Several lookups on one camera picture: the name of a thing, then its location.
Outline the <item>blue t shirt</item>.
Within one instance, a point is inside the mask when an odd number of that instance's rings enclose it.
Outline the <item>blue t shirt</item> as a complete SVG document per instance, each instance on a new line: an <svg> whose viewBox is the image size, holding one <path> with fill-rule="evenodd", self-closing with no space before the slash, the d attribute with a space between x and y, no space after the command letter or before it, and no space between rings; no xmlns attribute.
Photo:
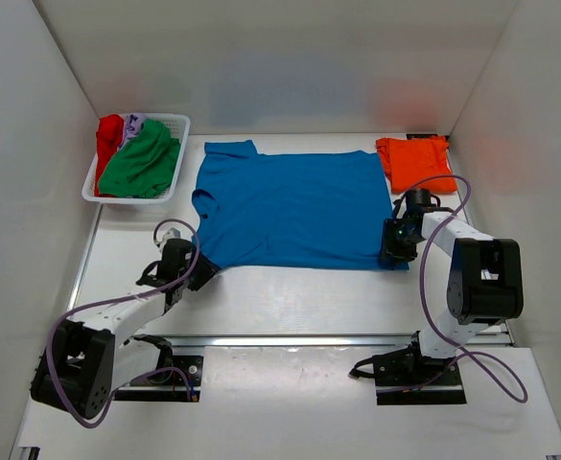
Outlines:
<svg viewBox="0 0 561 460"><path fill-rule="evenodd" d="M392 206L376 153L263 154L250 141L204 146L192 203L214 265L407 269L382 262Z"/></svg>

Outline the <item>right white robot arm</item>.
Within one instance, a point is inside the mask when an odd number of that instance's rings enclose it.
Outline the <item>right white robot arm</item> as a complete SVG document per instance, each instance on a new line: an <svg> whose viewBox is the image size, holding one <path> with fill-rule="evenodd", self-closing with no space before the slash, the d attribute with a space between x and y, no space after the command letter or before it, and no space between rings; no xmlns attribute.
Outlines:
<svg viewBox="0 0 561 460"><path fill-rule="evenodd" d="M422 300L425 255L436 246L450 257L451 265L447 309L433 319L424 308L428 326L415 335L418 351L403 360L404 375L419 384L436 374L437 360L454 357L477 334L518 318L524 308L519 244L478 231L442 207L427 189L407 191L395 200L383 227L379 265L396 268L413 262L420 243L425 244L419 265Z"/></svg>

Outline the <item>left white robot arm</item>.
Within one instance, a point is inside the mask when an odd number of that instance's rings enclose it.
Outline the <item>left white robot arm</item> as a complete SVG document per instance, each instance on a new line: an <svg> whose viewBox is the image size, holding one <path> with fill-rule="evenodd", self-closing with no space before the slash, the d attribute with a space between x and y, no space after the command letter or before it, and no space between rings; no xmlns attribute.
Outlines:
<svg viewBox="0 0 561 460"><path fill-rule="evenodd" d="M96 303L91 314L61 318L50 331L35 369L31 398L70 413L81 425L97 426L116 392L132 382L182 383L195 391L187 369L175 365L173 345L146 326L168 313L186 290L197 291L219 267L190 241L170 238L161 257L137 280L142 291L126 301Z"/></svg>

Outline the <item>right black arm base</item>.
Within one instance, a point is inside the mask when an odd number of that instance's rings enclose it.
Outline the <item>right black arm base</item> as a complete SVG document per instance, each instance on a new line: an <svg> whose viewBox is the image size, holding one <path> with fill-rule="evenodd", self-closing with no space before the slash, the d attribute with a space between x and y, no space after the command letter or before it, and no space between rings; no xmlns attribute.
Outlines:
<svg viewBox="0 0 561 460"><path fill-rule="evenodd" d="M416 336L405 348L358 361L348 377L374 380L378 406L467 403L454 357L423 355Z"/></svg>

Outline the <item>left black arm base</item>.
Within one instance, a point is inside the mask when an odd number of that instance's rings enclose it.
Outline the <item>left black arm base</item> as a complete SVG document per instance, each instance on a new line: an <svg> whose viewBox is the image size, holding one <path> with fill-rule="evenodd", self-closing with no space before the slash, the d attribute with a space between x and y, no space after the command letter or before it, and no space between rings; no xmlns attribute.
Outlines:
<svg viewBox="0 0 561 460"><path fill-rule="evenodd" d="M136 335L120 349L116 371L130 381L116 390L120 402L198 403L203 377L203 355L182 353L167 338Z"/></svg>

